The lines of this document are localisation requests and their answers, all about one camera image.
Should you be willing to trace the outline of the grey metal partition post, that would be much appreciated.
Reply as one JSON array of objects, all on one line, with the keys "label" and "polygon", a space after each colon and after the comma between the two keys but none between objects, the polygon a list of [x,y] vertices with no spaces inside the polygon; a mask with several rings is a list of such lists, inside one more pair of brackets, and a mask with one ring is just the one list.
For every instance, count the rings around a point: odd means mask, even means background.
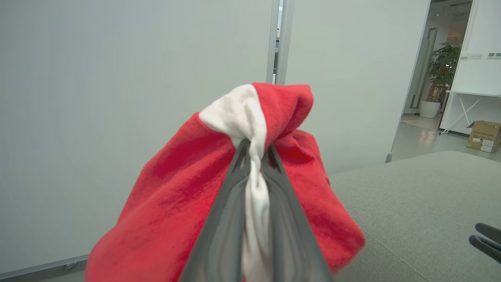
[{"label": "grey metal partition post", "polygon": [[283,0],[275,84],[285,85],[296,0]]},{"label": "grey metal partition post", "polygon": [[268,38],[268,58],[266,67],[266,83],[273,82],[274,54],[276,53],[277,27],[279,18],[280,0],[271,0],[271,18]]}]

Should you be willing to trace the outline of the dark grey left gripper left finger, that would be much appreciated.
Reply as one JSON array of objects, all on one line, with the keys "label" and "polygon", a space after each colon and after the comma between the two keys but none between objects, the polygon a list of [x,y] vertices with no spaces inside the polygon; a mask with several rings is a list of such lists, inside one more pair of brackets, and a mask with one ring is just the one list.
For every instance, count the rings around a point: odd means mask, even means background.
[{"label": "dark grey left gripper left finger", "polygon": [[239,144],[179,282],[242,282],[249,145],[248,139]]}]

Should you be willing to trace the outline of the white folding table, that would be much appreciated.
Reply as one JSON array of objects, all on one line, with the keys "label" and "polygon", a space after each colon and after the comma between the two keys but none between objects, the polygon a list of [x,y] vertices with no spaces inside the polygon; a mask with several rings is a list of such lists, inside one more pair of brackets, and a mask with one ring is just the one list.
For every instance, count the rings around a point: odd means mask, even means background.
[{"label": "white folding table", "polygon": [[[472,118],[470,116],[470,112],[474,109],[474,107],[476,107],[476,105],[483,98],[501,99],[501,94],[481,94],[481,93],[452,91],[452,90],[447,90],[446,93],[448,93],[449,95],[450,94],[454,94],[454,95],[456,95],[458,97],[458,100],[460,101],[460,104],[461,104],[461,107],[462,107],[463,114],[461,114],[460,116],[458,116],[458,118],[456,118],[456,120],[453,123],[451,123],[451,125],[449,125],[449,127],[446,127],[445,130],[441,131],[439,133],[439,135],[451,133],[452,132],[451,130],[453,129],[453,127],[455,127],[463,119],[465,119],[468,123],[470,121],[472,121]],[[471,104],[470,106],[468,106],[466,104],[466,100],[465,100],[466,96],[473,96],[477,100],[473,104]]]}]

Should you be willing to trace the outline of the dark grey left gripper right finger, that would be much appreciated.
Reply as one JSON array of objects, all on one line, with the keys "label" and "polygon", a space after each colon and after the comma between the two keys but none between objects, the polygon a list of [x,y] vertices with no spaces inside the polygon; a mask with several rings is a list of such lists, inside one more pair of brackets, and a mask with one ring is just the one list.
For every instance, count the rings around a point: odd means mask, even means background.
[{"label": "dark grey left gripper right finger", "polygon": [[272,144],[262,160],[270,197],[272,282],[333,282],[306,214]]}]

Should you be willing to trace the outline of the green potted plant white pot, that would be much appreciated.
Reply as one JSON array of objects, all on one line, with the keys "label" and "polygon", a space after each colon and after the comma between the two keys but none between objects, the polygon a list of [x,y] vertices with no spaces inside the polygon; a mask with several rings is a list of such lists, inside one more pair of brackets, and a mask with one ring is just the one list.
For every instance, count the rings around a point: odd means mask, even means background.
[{"label": "green potted plant white pot", "polygon": [[440,49],[432,52],[433,60],[428,68],[431,85],[426,99],[420,102],[419,116],[433,119],[440,112],[445,92],[452,86],[460,52],[461,45],[451,41],[442,43]]}]

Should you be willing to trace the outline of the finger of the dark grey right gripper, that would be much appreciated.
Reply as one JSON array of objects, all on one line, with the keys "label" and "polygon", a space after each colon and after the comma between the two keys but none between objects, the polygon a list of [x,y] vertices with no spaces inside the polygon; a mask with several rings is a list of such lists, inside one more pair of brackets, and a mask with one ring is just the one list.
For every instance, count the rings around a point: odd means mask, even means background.
[{"label": "finger of the dark grey right gripper", "polygon": [[486,236],[488,239],[492,240],[496,244],[501,245],[501,230],[496,229],[490,225],[484,223],[476,223],[475,225],[476,231],[480,234]]},{"label": "finger of the dark grey right gripper", "polygon": [[477,235],[469,237],[469,243],[485,255],[501,264],[501,245]]}]

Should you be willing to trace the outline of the brown cardboard box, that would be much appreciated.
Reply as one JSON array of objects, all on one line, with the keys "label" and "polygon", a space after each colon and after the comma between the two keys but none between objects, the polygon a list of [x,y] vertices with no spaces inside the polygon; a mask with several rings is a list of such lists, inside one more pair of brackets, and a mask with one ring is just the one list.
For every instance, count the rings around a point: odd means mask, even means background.
[{"label": "brown cardboard box", "polygon": [[468,143],[472,149],[482,152],[497,152],[501,146],[501,123],[477,120],[472,122]]}]

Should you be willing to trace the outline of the red and white garment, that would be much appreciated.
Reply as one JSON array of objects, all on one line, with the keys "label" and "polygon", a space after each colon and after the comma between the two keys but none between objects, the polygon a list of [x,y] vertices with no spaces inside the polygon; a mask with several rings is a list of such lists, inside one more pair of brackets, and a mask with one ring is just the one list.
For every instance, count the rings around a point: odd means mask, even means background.
[{"label": "red and white garment", "polygon": [[331,273],[365,245],[332,191],[314,137],[299,126],[314,103],[308,85],[253,83],[195,113],[145,164],[117,224],[90,252],[85,282],[178,282],[241,141],[250,141],[243,277],[269,282],[268,187],[261,159],[274,144]]}]

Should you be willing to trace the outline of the wide white partition panel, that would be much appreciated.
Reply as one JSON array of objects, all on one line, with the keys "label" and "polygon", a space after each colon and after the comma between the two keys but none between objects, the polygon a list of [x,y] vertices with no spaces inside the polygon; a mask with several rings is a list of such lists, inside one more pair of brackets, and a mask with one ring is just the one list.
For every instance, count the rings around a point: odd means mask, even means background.
[{"label": "wide white partition panel", "polygon": [[0,280],[86,260],[193,113],[269,82],[279,0],[0,0]]}]

